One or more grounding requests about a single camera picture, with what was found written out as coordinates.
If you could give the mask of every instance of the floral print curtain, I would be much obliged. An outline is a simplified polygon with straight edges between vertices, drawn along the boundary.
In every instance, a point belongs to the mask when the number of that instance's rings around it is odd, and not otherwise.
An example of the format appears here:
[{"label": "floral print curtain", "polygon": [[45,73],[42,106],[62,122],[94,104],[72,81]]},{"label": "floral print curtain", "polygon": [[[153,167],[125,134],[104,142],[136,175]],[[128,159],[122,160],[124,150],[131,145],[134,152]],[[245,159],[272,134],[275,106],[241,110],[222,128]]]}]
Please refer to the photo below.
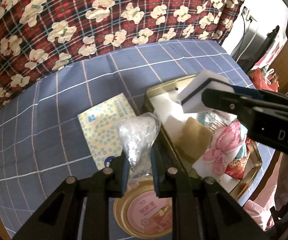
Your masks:
[{"label": "floral print curtain", "polygon": [[222,44],[244,0],[0,0],[0,108],[79,60],[170,39]]}]

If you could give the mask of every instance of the yellow sponge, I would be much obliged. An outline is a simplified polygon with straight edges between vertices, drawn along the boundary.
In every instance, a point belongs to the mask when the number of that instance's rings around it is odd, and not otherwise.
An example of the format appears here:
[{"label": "yellow sponge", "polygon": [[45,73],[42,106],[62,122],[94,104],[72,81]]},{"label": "yellow sponge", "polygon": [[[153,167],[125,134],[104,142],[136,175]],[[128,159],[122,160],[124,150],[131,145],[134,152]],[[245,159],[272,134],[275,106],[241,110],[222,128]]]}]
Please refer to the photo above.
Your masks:
[{"label": "yellow sponge", "polygon": [[194,163],[207,150],[212,135],[213,133],[208,128],[189,117],[175,147],[182,158]]}]

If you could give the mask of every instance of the wall socket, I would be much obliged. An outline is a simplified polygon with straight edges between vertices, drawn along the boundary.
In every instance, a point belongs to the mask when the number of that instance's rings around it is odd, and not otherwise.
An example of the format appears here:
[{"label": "wall socket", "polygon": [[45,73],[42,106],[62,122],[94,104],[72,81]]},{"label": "wall socket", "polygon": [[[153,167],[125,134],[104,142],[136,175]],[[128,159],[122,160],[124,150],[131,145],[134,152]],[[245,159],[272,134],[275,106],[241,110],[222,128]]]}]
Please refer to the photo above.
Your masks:
[{"label": "wall socket", "polygon": [[250,20],[250,9],[248,9],[246,6],[242,8],[242,16],[246,21]]}]

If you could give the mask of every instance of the yellow tissue packet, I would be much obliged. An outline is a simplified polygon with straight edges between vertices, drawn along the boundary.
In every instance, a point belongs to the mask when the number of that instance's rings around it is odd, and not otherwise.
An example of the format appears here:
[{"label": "yellow tissue packet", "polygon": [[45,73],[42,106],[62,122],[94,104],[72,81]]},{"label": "yellow tissue packet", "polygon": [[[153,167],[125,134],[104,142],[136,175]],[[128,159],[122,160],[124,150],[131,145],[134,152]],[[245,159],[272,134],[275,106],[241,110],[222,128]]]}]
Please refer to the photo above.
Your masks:
[{"label": "yellow tissue packet", "polygon": [[122,144],[114,127],[121,118],[136,116],[123,93],[78,115],[84,137],[98,170],[122,153]]}]

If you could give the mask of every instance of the sponge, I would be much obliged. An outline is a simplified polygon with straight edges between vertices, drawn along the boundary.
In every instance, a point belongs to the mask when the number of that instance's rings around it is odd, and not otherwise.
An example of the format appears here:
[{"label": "sponge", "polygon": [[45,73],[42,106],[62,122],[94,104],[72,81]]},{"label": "sponge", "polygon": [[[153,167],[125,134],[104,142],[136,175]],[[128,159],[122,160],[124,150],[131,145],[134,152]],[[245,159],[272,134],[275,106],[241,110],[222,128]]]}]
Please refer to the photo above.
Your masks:
[{"label": "sponge", "polygon": [[189,117],[179,139],[175,142],[175,147],[182,158],[194,163],[207,150],[212,135],[213,133],[208,128]]},{"label": "sponge", "polygon": [[207,88],[234,93],[234,89],[226,77],[204,69],[178,94],[184,114],[212,111],[202,102],[202,93]]}]

